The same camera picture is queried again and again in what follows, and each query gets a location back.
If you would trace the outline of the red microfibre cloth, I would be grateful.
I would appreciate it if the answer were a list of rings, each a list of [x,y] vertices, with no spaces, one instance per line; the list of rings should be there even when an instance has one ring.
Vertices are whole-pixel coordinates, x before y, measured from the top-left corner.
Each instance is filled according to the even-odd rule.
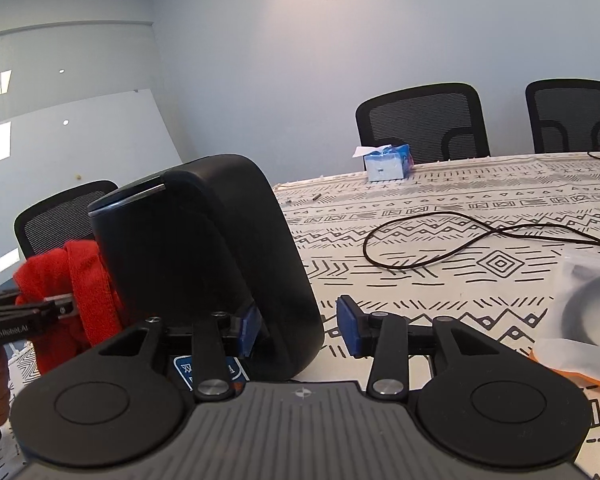
[[[33,256],[20,266],[14,280],[20,306],[63,296],[71,310],[31,338],[42,375],[140,319],[120,299],[94,240],[69,240],[61,248]]]

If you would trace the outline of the black electric kettle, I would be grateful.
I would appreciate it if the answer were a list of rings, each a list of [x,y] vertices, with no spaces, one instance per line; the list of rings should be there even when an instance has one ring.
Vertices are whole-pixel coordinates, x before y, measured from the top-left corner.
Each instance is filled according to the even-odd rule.
[[[207,156],[122,186],[87,207],[122,304],[190,325],[255,307],[246,369],[285,380],[324,342],[312,287],[272,186],[249,158]]]

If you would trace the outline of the black mesh chair left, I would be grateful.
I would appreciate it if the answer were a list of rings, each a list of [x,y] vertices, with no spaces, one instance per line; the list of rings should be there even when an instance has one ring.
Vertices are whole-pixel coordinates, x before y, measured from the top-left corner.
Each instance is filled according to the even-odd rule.
[[[68,240],[94,240],[87,206],[117,188],[108,180],[83,183],[20,212],[14,231],[24,258],[61,248]]]

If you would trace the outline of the black mesh chair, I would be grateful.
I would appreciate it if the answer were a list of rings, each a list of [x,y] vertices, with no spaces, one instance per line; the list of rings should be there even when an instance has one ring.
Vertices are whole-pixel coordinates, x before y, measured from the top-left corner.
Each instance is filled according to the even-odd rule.
[[[375,96],[358,106],[355,120],[362,145],[406,144],[418,164],[491,155],[478,92],[464,82]]]
[[[535,154],[600,152],[600,81],[555,78],[524,90]]]
[[[24,258],[61,248],[68,240],[94,240],[87,206],[117,188],[108,180],[83,183],[20,212],[14,231]]]

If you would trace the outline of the white whiteboard on stand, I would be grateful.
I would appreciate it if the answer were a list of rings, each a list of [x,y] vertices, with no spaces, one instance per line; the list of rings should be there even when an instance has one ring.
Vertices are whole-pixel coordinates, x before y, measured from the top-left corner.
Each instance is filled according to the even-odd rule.
[[[181,161],[149,90],[43,108],[0,125],[0,285],[21,255],[14,221],[44,198],[83,182],[116,185]]]

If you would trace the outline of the blue tissue box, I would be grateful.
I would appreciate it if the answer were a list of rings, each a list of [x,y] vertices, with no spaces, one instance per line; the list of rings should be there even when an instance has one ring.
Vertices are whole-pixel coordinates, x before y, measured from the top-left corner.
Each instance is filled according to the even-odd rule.
[[[352,157],[362,160],[370,183],[404,180],[411,174],[414,166],[408,144],[387,144],[379,148],[358,146]]]

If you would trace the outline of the black mesh chair middle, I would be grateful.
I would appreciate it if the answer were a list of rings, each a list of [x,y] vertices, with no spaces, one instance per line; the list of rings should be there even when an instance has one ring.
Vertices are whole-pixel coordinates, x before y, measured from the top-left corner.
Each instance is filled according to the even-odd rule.
[[[355,120],[362,145],[406,144],[418,164],[491,155],[478,92],[464,82],[375,96],[358,106]]]

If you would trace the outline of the black mesh chair right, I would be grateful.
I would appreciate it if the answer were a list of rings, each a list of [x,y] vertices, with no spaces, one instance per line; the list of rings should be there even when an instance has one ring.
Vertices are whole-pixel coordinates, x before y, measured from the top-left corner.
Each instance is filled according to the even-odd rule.
[[[600,81],[555,78],[524,90],[535,154],[600,152]]]

